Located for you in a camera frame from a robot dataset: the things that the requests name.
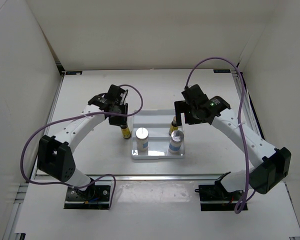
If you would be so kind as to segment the white silver-cap bottle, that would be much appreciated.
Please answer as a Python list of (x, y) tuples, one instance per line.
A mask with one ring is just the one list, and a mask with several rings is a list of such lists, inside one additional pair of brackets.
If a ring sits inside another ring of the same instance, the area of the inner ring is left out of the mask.
[(145, 127), (139, 127), (135, 131), (136, 146), (139, 152), (144, 152), (149, 145), (149, 131)]
[(170, 135), (168, 151), (172, 154), (177, 154), (184, 142), (184, 133), (181, 130), (174, 130)]

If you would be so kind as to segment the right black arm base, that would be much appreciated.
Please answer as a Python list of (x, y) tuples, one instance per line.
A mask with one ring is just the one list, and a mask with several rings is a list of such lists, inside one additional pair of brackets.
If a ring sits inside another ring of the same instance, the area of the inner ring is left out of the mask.
[(234, 211), (237, 202), (243, 195), (243, 190), (227, 192), (221, 181), (231, 172), (221, 175), (213, 184), (201, 184), (194, 191), (199, 194), (200, 210), (202, 212)]

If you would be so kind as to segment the small yellow-label bottle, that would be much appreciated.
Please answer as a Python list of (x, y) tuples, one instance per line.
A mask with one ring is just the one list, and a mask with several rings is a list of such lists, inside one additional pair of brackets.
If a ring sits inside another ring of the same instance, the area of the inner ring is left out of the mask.
[(120, 129), (124, 139), (129, 139), (131, 137), (131, 131), (128, 125), (121, 125)]
[(171, 125), (170, 125), (170, 128), (169, 128), (169, 136), (171, 137), (172, 136), (172, 133), (174, 131), (178, 131), (179, 130), (179, 126), (177, 124), (177, 118), (176, 116), (173, 117), (172, 121), (171, 121)]

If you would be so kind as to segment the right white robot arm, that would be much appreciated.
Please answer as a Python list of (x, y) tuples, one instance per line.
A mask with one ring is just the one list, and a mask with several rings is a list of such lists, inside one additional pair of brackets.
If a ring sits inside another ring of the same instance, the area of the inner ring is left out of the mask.
[(215, 181), (214, 193), (220, 200), (245, 188), (265, 195), (289, 172), (291, 152), (278, 149), (239, 122), (230, 104), (220, 96), (208, 98), (199, 85), (186, 88), (183, 100), (174, 102), (176, 124), (209, 124), (227, 136), (247, 157), (248, 170), (229, 172)]

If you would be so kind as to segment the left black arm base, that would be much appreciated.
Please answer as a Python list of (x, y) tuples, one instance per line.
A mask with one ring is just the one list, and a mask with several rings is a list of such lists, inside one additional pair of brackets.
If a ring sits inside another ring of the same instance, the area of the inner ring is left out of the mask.
[(63, 208), (66, 210), (110, 210), (116, 182), (95, 183), (85, 190), (67, 188)]

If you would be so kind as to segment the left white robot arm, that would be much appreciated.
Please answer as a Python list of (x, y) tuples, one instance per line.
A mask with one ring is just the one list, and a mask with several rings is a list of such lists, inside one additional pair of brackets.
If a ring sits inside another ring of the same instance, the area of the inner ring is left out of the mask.
[(112, 84), (104, 95), (92, 97), (80, 118), (53, 136), (44, 135), (38, 146), (37, 168), (61, 183), (78, 187), (77, 194), (90, 200), (95, 188), (90, 177), (77, 169), (73, 152), (80, 142), (99, 124), (108, 120), (110, 125), (123, 126), (127, 123), (128, 91)]

